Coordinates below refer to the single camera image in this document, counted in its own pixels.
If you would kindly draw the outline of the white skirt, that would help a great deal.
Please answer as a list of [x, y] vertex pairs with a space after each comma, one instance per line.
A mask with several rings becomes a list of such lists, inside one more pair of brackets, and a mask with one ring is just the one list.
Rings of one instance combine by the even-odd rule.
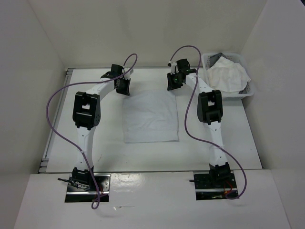
[[175, 142], [178, 137], [176, 97], [166, 90], [142, 91], [123, 100], [125, 143]]
[[223, 56], [207, 70], [207, 80], [211, 88], [226, 93], [238, 93], [251, 81], [241, 64]]

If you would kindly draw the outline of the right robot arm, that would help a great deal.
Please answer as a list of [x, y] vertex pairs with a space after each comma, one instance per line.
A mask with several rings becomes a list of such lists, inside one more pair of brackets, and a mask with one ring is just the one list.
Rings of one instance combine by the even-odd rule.
[[221, 120], [223, 117], [222, 94], [214, 90], [198, 76], [196, 69], [192, 69], [187, 59], [169, 62], [171, 71], [167, 74], [169, 91], [179, 89], [183, 85], [189, 86], [193, 92], [191, 97], [197, 96], [197, 117], [209, 131], [211, 144], [209, 153], [209, 183], [213, 187], [220, 187], [231, 174], [230, 166], [223, 149], [221, 134]]

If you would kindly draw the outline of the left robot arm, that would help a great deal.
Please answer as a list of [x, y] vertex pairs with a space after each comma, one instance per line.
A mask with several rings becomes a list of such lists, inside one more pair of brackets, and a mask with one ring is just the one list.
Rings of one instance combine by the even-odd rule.
[[94, 132], [101, 120], [101, 100], [112, 91], [129, 96], [131, 74], [132, 68], [112, 64], [111, 70], [102, 75], [99, 83], [75, 95], [72, 119], [77, 127], [77, 145], [81, 158], [72, 171], [71, 180], [78, 183], [83, 190], [88, 191], [95, 187], [95, 179], [92, 176], [92, 148]]

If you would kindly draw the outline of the dark garment in basket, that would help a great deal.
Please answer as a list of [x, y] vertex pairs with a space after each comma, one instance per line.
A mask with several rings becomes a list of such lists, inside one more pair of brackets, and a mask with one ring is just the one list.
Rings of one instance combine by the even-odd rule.
[[215, 63], [221, 58], [221, 57], [224, 57], [224, 58], [226, 58], [226, 56], [222, 53], [222, 52], [219, 52], [219, 53], [217, 53], [217, 54], [215, 54], [215, 55], [212, 55], [211, 57], [210, 57], [210, 64], [209, 64], [209, 67], [211, 68], [211, 67], [213, 67], [214, 65], [215, 65]]

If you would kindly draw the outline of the white skirt in basket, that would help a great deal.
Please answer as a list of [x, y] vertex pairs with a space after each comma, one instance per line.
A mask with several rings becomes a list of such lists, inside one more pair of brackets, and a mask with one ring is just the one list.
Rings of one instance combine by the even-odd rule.
[[211, 88], [226, 93], [238, 93], [251, 81], [241, 64], [223, 56], [207, 70], [207, 80]]

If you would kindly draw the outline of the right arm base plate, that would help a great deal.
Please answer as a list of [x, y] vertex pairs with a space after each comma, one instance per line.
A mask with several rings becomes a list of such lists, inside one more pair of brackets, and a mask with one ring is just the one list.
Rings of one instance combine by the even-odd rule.
[[221, 181], [212, 181], [211, 175], [206, 171], [194, 172], [189, 181], [194, 184], [196, 200], [226, 199], [226, 195], [235, 198], [239, 194], [233, 172]]

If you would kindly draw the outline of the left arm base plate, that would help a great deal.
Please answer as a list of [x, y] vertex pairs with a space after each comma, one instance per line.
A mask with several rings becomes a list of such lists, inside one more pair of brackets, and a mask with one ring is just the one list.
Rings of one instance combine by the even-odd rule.
[[[111, 175], [96, 173], [94, 174], [94, 177], [101, 196], [100, 202], [108, 202]], [[58, 178], [58, 180], [67, 184], [65, 195], [66, 203], [92, 202], [98, 197], [98, 192], [94, 183], [87, 185], [78, 181], [73, 181], [72, 175], [70, 175], [68, 179]]]

